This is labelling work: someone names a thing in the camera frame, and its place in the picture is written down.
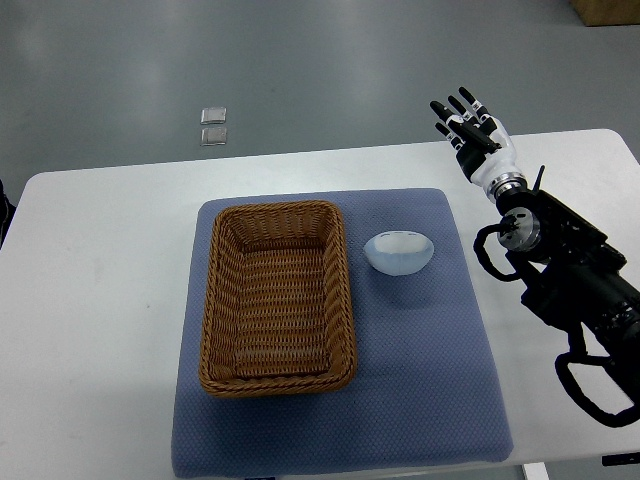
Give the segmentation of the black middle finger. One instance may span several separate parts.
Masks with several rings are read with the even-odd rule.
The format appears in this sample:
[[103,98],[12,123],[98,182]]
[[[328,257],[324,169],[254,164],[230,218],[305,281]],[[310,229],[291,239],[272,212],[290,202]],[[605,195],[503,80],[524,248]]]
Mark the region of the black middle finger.
[[429,106],[445,125],[458,122],[458,115],[439,101],[431,101]]

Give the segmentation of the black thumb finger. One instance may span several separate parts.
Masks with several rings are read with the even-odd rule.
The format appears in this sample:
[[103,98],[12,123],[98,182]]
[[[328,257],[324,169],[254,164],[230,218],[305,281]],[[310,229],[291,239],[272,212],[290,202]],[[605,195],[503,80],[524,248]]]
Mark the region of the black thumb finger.
[[457,125],[457,135],[479,150],[498,150],[500,148],[499,143],[468,122]]

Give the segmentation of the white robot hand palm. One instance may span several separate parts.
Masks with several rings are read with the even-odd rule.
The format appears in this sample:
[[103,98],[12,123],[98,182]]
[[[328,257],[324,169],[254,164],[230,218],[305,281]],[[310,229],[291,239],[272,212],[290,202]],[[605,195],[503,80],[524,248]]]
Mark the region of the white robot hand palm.
[[[459,114],[457,123],[446,125],[457,134],[457,125],[465,121]],[[516,150],[503,124],[493,115],[487,120],[475,118],[473,124],[493,141],[500,144],[498,150],[479,150],[463,140],[463,146],[456,153],[456,160],[467,180],[481,188],[501,188],[513,183],[523,184],[523,173],[516,165]]]

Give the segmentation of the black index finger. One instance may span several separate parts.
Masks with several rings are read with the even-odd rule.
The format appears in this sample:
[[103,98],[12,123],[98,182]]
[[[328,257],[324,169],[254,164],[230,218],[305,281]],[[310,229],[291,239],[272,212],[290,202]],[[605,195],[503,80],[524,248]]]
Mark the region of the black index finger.
[[445,137],[445,139],[450,143],[454,150],[460,150],[462,148],[463,140],[444,124],[442,124],[441,122],[437,122],[435,124],[435,128],[440,134]]

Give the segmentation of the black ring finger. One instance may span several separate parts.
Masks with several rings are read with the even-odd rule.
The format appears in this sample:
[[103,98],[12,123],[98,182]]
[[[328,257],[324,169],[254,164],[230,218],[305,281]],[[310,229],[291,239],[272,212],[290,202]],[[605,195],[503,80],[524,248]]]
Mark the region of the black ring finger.
[[465,121],[475,122],[475,116],[456,97],[450,95],[448,102]]

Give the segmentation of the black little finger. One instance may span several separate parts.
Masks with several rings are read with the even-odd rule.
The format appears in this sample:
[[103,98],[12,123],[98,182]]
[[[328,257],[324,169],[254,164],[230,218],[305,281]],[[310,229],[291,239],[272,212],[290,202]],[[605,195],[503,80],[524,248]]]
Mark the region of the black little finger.
[[487,120],[490,114],[487,108],[465,87],[458,88],[459,94],[469,104],[478,120]]

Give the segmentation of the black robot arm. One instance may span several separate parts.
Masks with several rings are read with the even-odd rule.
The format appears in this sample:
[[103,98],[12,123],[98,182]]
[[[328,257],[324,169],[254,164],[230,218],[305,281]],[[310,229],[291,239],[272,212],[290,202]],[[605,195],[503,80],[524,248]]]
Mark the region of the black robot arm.
[[484,249],[488,234],[481,232],[474,250],[485,271],[504,282],[525,283],[522,303],[569,335],[575,363],[590,359],[582,334],[588,328],[608,354],[606,373],[638,402],[639,292],[620,275],[625,257],[568,206],[538,184],[527,184],[504,126],[467,89],[430,107],[466,179],[502,217],[492,230],[514,270],[495,268]]

